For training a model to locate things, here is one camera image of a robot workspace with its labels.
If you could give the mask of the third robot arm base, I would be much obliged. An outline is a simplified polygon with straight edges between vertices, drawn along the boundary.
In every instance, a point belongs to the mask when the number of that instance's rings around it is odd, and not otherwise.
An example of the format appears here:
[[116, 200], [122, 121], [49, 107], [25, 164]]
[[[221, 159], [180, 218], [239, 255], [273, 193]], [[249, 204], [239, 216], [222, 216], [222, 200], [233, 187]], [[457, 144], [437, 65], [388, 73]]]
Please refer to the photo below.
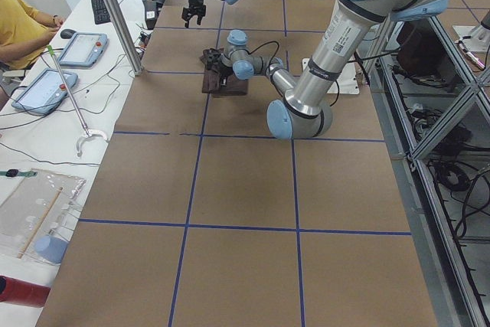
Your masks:
[[476, 26], [455, 25], [452, 27], [458, 36], [457, 44], [464, 51], [472, 53], [486, 52], [489, 47], [489, 12]]

